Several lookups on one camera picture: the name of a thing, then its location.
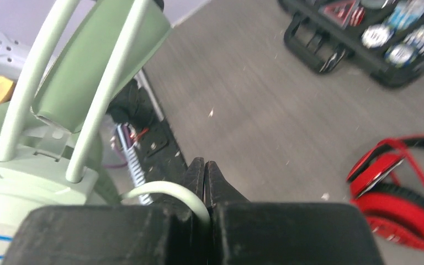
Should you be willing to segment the red headphones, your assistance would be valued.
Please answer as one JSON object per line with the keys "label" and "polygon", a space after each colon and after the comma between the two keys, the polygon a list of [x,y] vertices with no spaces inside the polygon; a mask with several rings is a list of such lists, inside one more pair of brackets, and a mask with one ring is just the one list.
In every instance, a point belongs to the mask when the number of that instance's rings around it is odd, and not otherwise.
{"label": "red headphones", "polygon": [[424,186],[424,171],[410,148],[424,149],[424,135],[381,140],[351,169],[351,202],[372,231],[388,241],[424,251],[424,196],[401,186],[394,169],[408,162]]}

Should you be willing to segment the mint green headphones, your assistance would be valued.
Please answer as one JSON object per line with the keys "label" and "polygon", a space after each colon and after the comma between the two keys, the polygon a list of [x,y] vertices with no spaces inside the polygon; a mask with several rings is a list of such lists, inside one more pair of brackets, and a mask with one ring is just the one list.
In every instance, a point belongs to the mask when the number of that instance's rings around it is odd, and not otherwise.
{"label": "mint green headphones", "polygon": [[77,6],[54,3],[0,104],[0,263],[35,209],[121,203],[102,166],[99,127],[171,27],[159,1],[98,1],[53,57]]}

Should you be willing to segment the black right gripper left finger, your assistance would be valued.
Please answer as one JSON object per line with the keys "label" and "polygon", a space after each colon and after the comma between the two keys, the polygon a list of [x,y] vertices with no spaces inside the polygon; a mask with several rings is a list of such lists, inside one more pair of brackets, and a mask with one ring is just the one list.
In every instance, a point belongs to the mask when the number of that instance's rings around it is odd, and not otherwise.
{"label": "black right gripper left finger", "polygon": [[205,205],[172,182],[125,194],[160,197],[151,205],[45,206],[23,220],[4,264],[204,264]]}

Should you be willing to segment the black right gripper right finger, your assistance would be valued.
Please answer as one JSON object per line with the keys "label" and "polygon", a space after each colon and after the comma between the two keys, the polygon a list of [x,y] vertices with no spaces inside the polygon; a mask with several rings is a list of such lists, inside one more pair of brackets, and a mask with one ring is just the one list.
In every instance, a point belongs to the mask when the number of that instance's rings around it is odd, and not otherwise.
{"label": "black right gripper right finger", "polygon": [[383,264],[361,212],[342,203],[251,202],[209,161],[209,264]]}

